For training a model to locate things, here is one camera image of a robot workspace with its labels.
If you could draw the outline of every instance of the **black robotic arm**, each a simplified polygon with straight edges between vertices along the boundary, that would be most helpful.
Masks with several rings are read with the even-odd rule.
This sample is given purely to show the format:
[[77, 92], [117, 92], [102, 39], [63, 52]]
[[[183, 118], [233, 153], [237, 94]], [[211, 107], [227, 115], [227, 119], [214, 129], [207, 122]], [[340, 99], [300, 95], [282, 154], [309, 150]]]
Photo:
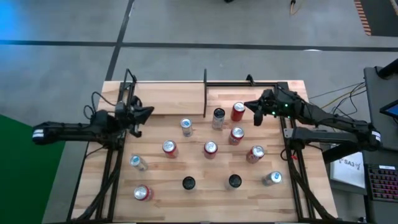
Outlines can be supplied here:
[[255, 126], [261, 125], [262, 117], [270, 114], [274, 117], [293, 118], [302, 124], [325, 125], [345, 131], [328, 133], [307, 128], [284, 130], [292, 149], [303, 149], [310, 142], [340, 144], [336, 149], [324, 153], [326, 163], [362, 149], [375, 151], [382, 147], [381, 136], [372, 124], [327, 113], [318, 106], [307, 103], [297, 92], [284, 90], [280, 86], [275, 90], [264, 90], [258, 100], [245, 102], [244, 105], [254, 112]]

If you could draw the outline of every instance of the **red soda can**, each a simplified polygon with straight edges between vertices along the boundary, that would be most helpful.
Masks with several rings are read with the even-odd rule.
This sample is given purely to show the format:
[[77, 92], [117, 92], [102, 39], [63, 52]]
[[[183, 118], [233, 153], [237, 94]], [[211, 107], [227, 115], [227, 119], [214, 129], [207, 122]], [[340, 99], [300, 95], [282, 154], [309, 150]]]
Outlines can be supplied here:
[[134, 197], [140, 201], [149, 201], [152, 199], [153, 191], [148, 186], [140, 185], [134, 189]]
[[244, 136], [243, 128], [235, 127], [231, 130], [229, 135], [229, 143], [233, 146], [237, 146], [241, 142]]
[[242, 102], [235, 103], [234, 106], [232, 107], [231, 120], [233, 120], [233, 121], [242, 120], [245, 110], [246, 109], [244, 108], [244, 105]]
[[163, 151], [168, 158], [176, 158], [178, 156], [177, 145], [174, 141], [167, 140], [163, 143]]
[[253, 146], [250, 151], [246, 154], [246, 160], [248, 163], [256, 163], [264, 157], [265, 151], [262, 146]]
[[207, 159], [214, 159], [216, 157], [216, 153], [218, 150], [218, 146], [213, 141], [208, 141], [205, 144], [205, 157]]

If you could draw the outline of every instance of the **wooden divider board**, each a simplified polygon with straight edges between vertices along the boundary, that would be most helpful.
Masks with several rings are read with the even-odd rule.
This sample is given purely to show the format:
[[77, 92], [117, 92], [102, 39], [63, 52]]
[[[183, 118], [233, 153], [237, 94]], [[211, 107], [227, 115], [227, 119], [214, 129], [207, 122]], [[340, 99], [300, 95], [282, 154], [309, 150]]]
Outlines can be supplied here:
[[[290, 89], [307, 98], [303, 81], [289, 82]], [[264, 117], [262, 126], [252, 124], [253, 113], [246, 110], [242, 121], [229, 118], [233, 103], [255, 100], [264, 87], [211, 87], [208, 89], [206, 118], [202, 116], [151, 116], [141, 126], [141, 138], [128, 136], [114, 212], [115, 222], [289, 222], [296, 221], [294, 200], [287, 163], [279, 154], [284, 148], [278, 118]], [[212, 112], [222, 107], [226, 119], [222, 131], [211, 128]], [[182, 136], [180, 120], [193, 121], [193, 136]], [[231, 128], [240, 126], [245, 136], [238, 146], [228, 144]], [[162, 152], [162, 143], [172, 139], [180, 152], [176, 159], [168, 159]], [[218, 144], [213, 160], [203, 155], [203, 145], [209, 140]], [[256, 164], [246, 162], [246, 153], [253, 145], [262, 145], [267, 154]], [[88, 152], [98, 148], [90, 143]], [[139, 172], [129, 165], [132, 154], [138, 154], [149, 164], [149, 170]], [[337, 216], [333, 196], [318, 149], [303, 151], [310, 188], [320, 203]], [[106, 151], [92, 154], [85, 161], [72, 217], [78, 217], [98, 193], [101, 184]], [[283, 183], [265, 187], [261, 177], [278, 170]], [[231, 174], [243, 179], [239, 189], [227, 191], [224, 182]], [[182, 188], [182, 179], [192, 176], [197, 181], [194, 192]], [[140, 202], [134, 199], [134, 188], [146, 184], [154, 190], [154, 199]], [[109, 195], [104, 205], [108, 212]], [[302, 191], [300, 198], [304, 214], [307, 208]]]
[[[119, 95], [120, 82], [107, 82], [103, 86], [102, 95], [115, 104]], [[144, 106], [154, 106], [154, 115], [199, 115], [203, 114], [205, 105], [205, 86], [202, 83], [178, 82], [138, 82], [134, 89]], [[99, 99], [99, 110], [114, 111], [114, 106]]]

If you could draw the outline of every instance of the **black cable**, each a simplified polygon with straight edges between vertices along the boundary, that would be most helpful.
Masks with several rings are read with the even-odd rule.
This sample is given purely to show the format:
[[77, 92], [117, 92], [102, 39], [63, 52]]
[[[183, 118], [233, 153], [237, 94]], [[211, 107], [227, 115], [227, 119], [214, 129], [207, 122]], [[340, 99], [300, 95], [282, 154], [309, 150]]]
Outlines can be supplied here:
[[349, 85], [349, 86], [346, 86], [346, 87], [340, 88], [340, 89], [338, 89], [338, 90], [333, 90], [333, 91], [329, 91], [329, 92], [326, 92], [326, 93], [322, 93], [322, 94], [319, 94], [319, 95], [316, 95], [316, 96], [310, 97], [310, 98], [309, 98], [309, 100], [311, 100], [311, 99], [314, 99], [314, 98], [317, 98], [317, 97], [319, 97], [319, 96], [324, 96], [324, 95], [327, 95], [327, 94], [329, 94], [329, 93], [334, 93], [334, 92], [337, 92], [337, 91], [340, 91], [340, 90], [345, 90], [345, 89], [347, 89], [347, 88], [349, 88], [349, 87], [356, 86], [356, 85], [359, 85], [359, 84], [361, 84], [361, 83], [363, 83], [363, 82], [360, 82], [360, 83], [355, 83], [355, 84], [352, 84], [352, 85]]
[[353, 93], [354, 93], [356, 90], [358, 90], [357, 88], [359, 88], [359, 87], [362, 88], [362, 87], [363, 87], [363, 84], [364, 84], [364, 82], [362, 82], [362, 83], [358, 84], [356, 87], [354, 87], [353, 90], [351, 90], [351, 92], [349, 93], [349, 96], [347, 96], [346, 98], [343, 98], [343, 99], [337, 104], [335, 110], [333, 111], [333, 114], [336, 113], [337, 108], [338, 108], [340, 105], [342, 105], [348, 98], [350, 98], [351, 102], [353, 102], [353, 101], [352, 101]]
[[353, 102], [353, 100], [352, 100], [352, 97], [353, 96], [358, 96], [359, 94], [362, 94], [362, 93], [364, 93], [364, 92], [366, 92], [366, 90], [364, 90], [364, 91], [362, 91], [362, 92], [360, 92], [360, 93], [355, 93], [355, 94], [353, 94], [353, 95], [351, 95], [351, 96], [347, 96], [346, 98], [344, 98], [344, 99], [342, 99], [342, 100], [344, 100], [341, 104], [343, 104], [348, 98], [350, 99], [350, 101], [351, 101], [351, 104], [354, 106], [354, 108], [355, 108], [355, 111], [354, 112], [351, 112], [351, 113], [348, 113], [348, 114], [344, 114], [344, 112], [342, 112], [338, 107], [336, 107], [335, 109], [334, 109], [334, 111], [336, 111], [336, 110], [340, 110], [345, 116], [350, 116], [350, 115], [352, 115], [352, 114], [355, 114], [355, 113], [357, 113], [358, 112], [358, 109], [356, 108], [356, 106], [355, 106], [355, 104], [354, 104], [354, 102]]
[[319, 146], [314, 146], [313, 144], [306, 144], [306, 146], [311, 146], [311, 147], [314, 147], [314, 148], [316, 148], [316, 149], [319, 149], [319, 150], [323, 151], [323, 149], [322, 149], [321, 147], [319, 147]]
[[99, 151], [99, 150], [101, 150], [101, 149], [103, 149], [103, 148], [104, 148], [104, 146], [102, 146], [102, 147], [99, 148], [99, 149], [95, 149], [94, 151], [88, 153], [88, 154], [86, 155], [86, 158], [87, 158], [89, 155], [91, 155], [92, 153], [94, 153], [94, 152], [96, 152], [96, 151]]
[[92, 107], [90, 107], [90, 106], [88, 106], [88, 105], [86, 105], [86, 106], [83, 108], [83, 114], [85, 115], [85, 117], [86, 117], [87, 119], [90, 119], [90, 118], [87, 116], [87, 114], [86, 114], [86, 108], [89, 108], [89, 109], [91, 110], [91, 115], [92, 115], [92, 116], [94, 115], [94, 110], [92, 109]]
[[105, 102], [107, 102], [109, 105], [112, 106], [116, 106], [113, 103], [109, 102], [107, 99], [105, 99], [105, 97], [103, 97], [100, 93], [98, 93], [97, 91], [93, 92], [93, 94], [91, 94], [91, 105], [93, 107], [93, 109], [95, 110], [95, 104], [94, 104], [94, 95], [97, 94], [99, 97], [101, 97]]

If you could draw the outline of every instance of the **cable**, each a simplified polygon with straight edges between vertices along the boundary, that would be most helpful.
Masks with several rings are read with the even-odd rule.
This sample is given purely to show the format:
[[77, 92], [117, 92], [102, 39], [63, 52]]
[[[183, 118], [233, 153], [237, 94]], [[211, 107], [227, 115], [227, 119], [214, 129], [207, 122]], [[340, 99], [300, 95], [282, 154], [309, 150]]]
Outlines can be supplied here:
[[306, 146], [314, 147], [314, 148], [316, 148], [316, 149], [319, 149], [319, 150], [323, 151], [323, 149], [322, 149], [321, 147], [319, 147], [319, 146], [314, 146], [313, 144], [306, 144]]
[[349, 95], [350, 93], [351, 93], [351, 91], [348, 92], [348, 93], [345, 93], [345, 94], [343, 94], [343, 95], [341, 95], [341, 96], [339, 96], [339, 97], [337, 97], [337, 98], [335, 98], [334, 100], [332, 100], [331, 102], [329, 102], [329, 103], [326, 104], [325, 106], [322, 106], [321, 109], [324, 109], [325, 107], [331, 105], [332, 103], [336, 102], [336, 101], [339, 100], [340, 98], [342, 98], [342, 97], [344, 97], [344, 96], [346, 96], [346, 95]]
[[342, 100], [338, 103], [338, 105], [335, 107], [335, 109], [333, 110], [333, 114], [336, 113], [336, 110], [340, 110], [338, 107], [341, 106], [348, 98], [349, 98], [351, 104], [354, 106], [355, 111], [354, 111], [354, 112], [351, 112], [351, 113], [348, 113], [348, 114], [345, 114], [345, 113], [342, 112], [341, 110], [340, 110], [340, 112], [342, 112], [345, 116], [347, 116], [347, 117], [349, 117], [349, 118], [351, 118], [350, 115], [355, 114], [356, 112], [358, 112], [358, 109], [357, 109], [357, 107], [355, 106], [355, 104], [354, 104], [354, 102], [353, 102], [353, 96], [358, 96], [359, 94], [362, 94], [362, 93], [366, 92], [366, 90], [364, 90], [364, 91], [362, 91], [362, 92], [360, 92], [360, 93], [353, 94], [354, 92], [357, 92], [359, 89], [360, 89], [360, 88], [358, 88], [358, 89], [356, 89], [356, 90], [354, 89], [354, 90], [351, 91], [351, 93], [349, 94], [349, 97], [346, 97], [346, 98], [342, 99]]
[[294, 16], [294, 15], [301, 9], [301, 7], [303, 6], [303, 3], [304, 3], [304, 0], [303, 0], [303, 1], [301, 2], [301, 4], [298, 6], [297, 10], [296, 10], [296, 11], [293, 11], [294, 5], [296, 4], [296, 0], [291, 0], [291, 1], [290, 1], [290, 15], [291, 15], [291, 16]]
[[337, 92], [337, 91], [340, 91], [340, 90], [345, 90], [345, 89], [347, 89], [347, 88], [349, 88], [349, 87], [356, 86], [356, 85], [359, 85], [359, 84], [361, 84], [361, 83], [362, 83], [362, 82], [360, 82], [360, 83], [355, 83], [355, 84], [352, 84], [352, 85], [349, 85], [349, 86], [340, 88], [340, 89], [338, 89], [338, 90], [332, 90], [332, 91], [329, 91], [329, 92], [326, 92], [326, 93], [322, 93], [322, 94], [319, 94], [319, 95], [310, 97], [309, 100], [314, 99], [314, 98], [317, 98], [317, 97], [319, 97], [319, 96], [327, 95], [327, 94], [329, 94], [329, 93], [334, 93], [334, 92]]
[[94, 104], [94, 95], [97, 94], [99, 97], [101, 97], [105, 102], [107, 102], [109, 105], [112, 106], [116, 106], [113, 103], [109, 102], [107, 99], [105, 99], [105, 97], [103, 97], [100, 93], [98, 93], [97, 91], [93, 92], [93, 94], [91, 94], [91, 105], [93, 107], [93, 109], [95, 110], [95, 104]]
[[90, 119], [90, 118], [87, 116], [87, 114], [86, 114], [86, 108], [89, 108], [89, 109], [91, 110], [91, 115], [92, 115], [92, 116], [94, 115], [94, 110], [92, 109], [92, 107], [90, 107], [90, 106], [88, 106], [88, 105], [86, 105], [86, 106], [83, 108], [83, 114], [85, 115], [85, 117], [86, 117], [87, 119]]
[[87, 158], [89, 155], [91, 155], [92, 153], [94, 153], [94, 152], [96, 152], [96, 151], [99, 151], [100, 149], [103, 149], [103, 148], [104, 148], [104, 146], [102, 146], [102, 147], [99, 148], [99, 149], [95, 149], [94, 151], [88, 153], [88, 154], [86, 155], [86, 158]]
[[[306, 146], [314, 147], [314, 148], [317, 148], [317, 149], [323, 151], [323, 149], [322, 149], [321, 147], [314, 146], [313, 144], [306, 144]], [[285, 158], [282, 156], [283, 153], [284, 153], [285, 151], [286, 151], [286, 148], [283, 149], [283, 150], [280, 152], [280, 154], [279, 154], [280, 158], [281, 158], [283, 161], [287, 161], [287, 159], [285, 159]], [[296, 150], [293, 150], [292, 156], [295, 156], [295, 155], [296, 155]]]

